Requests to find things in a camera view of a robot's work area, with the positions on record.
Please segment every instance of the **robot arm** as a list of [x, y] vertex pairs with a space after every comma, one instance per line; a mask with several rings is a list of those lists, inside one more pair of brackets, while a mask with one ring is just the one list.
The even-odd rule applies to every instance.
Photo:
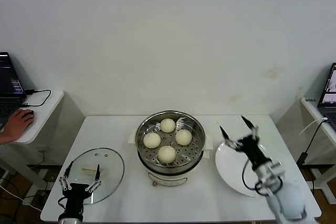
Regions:
[[68, 176], [72, 167], [72, 163], [66, 169], [64, 176], [59, 178], [61, 184], [62, 193], [64, 195], [62, 199], [67, 199], [64, 212], [58, 217], [59, 224], [81, 224], [83, 222], [83, 202], [85, 199], [91, 197], [92, 193], [100, 186], [100, 171], [99, 165], [97, 167], [95, 180], [91, 185], [71, 183], [68, 184]]
[[308, 216], [306, 206], [302, 200], [300, 189], [288, 182], [283, 182], [285, 169], [280, 162], [273, 163], [260, 150], [258, 127], [251, 121], [241, 117], [251, 129], [251, 135], [232, 141], [222, 127], [225, 144], [237, 152], [244, 152], [252, 163], [252, 170], [258, 176], [254, 188], [258, 194], [265, 196], [270, 210], [274, 213], [278, 224], [286, 223], [318, 223], [312, 216]]

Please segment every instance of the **wooden floor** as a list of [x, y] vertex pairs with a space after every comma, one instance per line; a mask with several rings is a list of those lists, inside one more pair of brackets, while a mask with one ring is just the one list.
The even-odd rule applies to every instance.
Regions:
[[[59, 169], [51, 169], [46, 176], [46, 181], [53, 182], [57, 178]], [[302, 174], [306, 180], [311, 180], [311, 174], [309, 170], [302, 170]], [[31, 183], [27, 181], [22, 175], [16, 174], [11, 178], [11, 182], [16, 185], [18, 188], [19, 194], [21, 197], [24, 197], [28, 192]], [[329, 186], [333, 193], [336, 195], [336, 179], [329, 182]], [[10, 184], [7, 184], [6, 189], [13, 194], [17, 194], [14, 187]], [[322, 210], [322, 216], [319, 218], [321, 224], [334, 224], [336, 223], [336, 205], [328, 204], [326, 198], [324, 197], [322, 191], [315, 190], [315, 198]], [[46, 194], [42, 191], [38, 192], [38, 196], [34, 198], [33, 206], [43, 209], [44, 203], [47, 200], [49, 192]], [[1, 190], [1, 197], [12, 198], [11, 195]], [[46, 223], [40, 219], [40, 212], [30, 208], [29, 206], [23, 206], [18, 200], [7, 200], [0, 198], [0, 224], [5, 223], [18, 223], [18, 224], [34, 224], [34, 223]], [[275, 222], [257, 222], [257, 224], [273, 224]]]

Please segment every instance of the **human hand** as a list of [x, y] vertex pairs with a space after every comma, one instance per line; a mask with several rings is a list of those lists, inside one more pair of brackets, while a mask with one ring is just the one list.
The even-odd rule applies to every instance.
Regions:
[[0, 143], [9, 143], [22, 136], [27, 126], [34, 121], [34, 115], [24, 117], [29, 112], [31, 110], [17, 110], [8, 118], [4, 131], [0, 133]]

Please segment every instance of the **computer mouse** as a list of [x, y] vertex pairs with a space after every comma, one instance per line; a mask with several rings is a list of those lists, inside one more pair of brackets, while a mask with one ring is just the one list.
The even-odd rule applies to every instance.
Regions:
[[26, 113], [22, 118], [25, 118], [27, 115], [34, 115], [34, 111], [29, 111], [28, 113]]

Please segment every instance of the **laptop screen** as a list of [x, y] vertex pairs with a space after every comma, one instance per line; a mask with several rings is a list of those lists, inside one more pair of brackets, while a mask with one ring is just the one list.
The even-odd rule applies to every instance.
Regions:
[[23, 95], [19, 78], [10, 61], [9, 55], [0, 53], [0, 95]]
[[319, 105], [336, 106], [336, 63], [332, 64]]

